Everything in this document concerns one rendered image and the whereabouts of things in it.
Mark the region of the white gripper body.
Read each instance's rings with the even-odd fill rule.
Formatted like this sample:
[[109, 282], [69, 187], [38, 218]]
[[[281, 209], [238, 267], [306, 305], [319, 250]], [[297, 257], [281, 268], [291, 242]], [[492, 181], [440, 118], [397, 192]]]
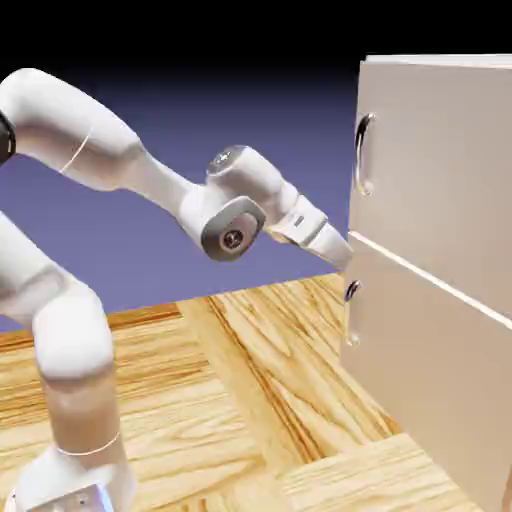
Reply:
[[306, 244], [305, 249], [337, 270], [344, 270], [353, 255], [349, 243], [329, 222], [320, 228], [318, 233]]

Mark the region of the beige painted cabinet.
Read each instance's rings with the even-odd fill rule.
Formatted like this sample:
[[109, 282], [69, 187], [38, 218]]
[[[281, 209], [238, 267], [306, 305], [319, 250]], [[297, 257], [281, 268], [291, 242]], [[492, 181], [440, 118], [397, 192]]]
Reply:
[[[453, 56], [484, 56], [485, 55], [485, 56], [490, 56], [490, 57], [502, 57], [502, 58], [505, 58], [505, 59], [512, 59], [512, 54], [473, 54], [473, 55], [448, 54], [448, 55], [453, 55]], [[412, 56], [412, 57], [432, 56], [432, 57], [438, 57], [438, 56], [448, 56], [448, 55], [390, 55], [390, 56], [383, 56], [383, 57], [393, 57], [393, 56]], [[352, 200], [353, 194], [356, 193], [356, 192], [358, 192], [358, 190], [355, 188], [355, 183], [354, 183], [354, 178], [353, 178], [353, 191], [352, 191], [352, 195], [351, 195], [351, 200]], [[384, 248], [384, 247], [374, 243], [373, 241], [371, 241], [370, 239], [366, 238], [362, 234], [354, 231], [351, 228], [351, 226], [350, 226], [350, 216], [349, 216], [348, 238], [349, 238], [349, 242], [350, 242], [351, 245], [352, 245], [351, 240], [353, 238], [358, 238], [360, 241], [366, 243], [367, 245], [373, 247], [374, 249], [379, 250], [383, 254], [385, 254], [385, 255], [395, 259], [398, 263], [406, 266], [407, 268], [409, 268], [411, 271], [413, 271], [418, 276], [432, 281], [436, 286], [440, 287], [442, 290], [447, 291], [447, 292], [453, 294], [454, 296], [458, 297], [460, 300], [462, 300], [462, 301], [472, 305], [473, 307], [481, 310], [486, 315], [494, 318], [495, 320], [505, 323], [508, 326], [508, 328], [512, 330], [512, 317], [508, 317], [508, 316], [502, 315], [502, 314], [500, 314], [500, 313], [490, 309], [489, 307], [487, 307], [483, 303], [481, 303], [481, 302], [479, 302], [479, 301], [477, 301], [477, 300], [475, 300], [475, 299], [465, 295], [460, 290], [458, 290], [458, 289], [452, 287], [451, 285], [447, 284], [446, 282], [436, 278], [434, 275], [432, 275], [432, 274], [422, 270], [419, 267], [416, 267], [416, 266], [412, 265], [409, 261], [407, 261], [407, 260], [401, 258], [400, 256], [390, 252], [386, 248]]]

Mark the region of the tall beige cabinet door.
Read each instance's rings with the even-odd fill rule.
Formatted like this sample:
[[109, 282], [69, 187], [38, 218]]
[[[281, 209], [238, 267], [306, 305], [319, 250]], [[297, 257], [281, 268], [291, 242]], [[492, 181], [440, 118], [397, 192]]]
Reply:
[[512, 59], [370, 57], [367, 113], [351, 228], [512, 317]]

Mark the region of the short beige cabinet door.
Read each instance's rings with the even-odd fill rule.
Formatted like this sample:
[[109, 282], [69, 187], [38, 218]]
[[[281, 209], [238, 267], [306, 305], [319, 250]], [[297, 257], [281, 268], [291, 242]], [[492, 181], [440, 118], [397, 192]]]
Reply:
[[351, 242], [342, 365], [484, 512], [512, 512], [512, 330]]

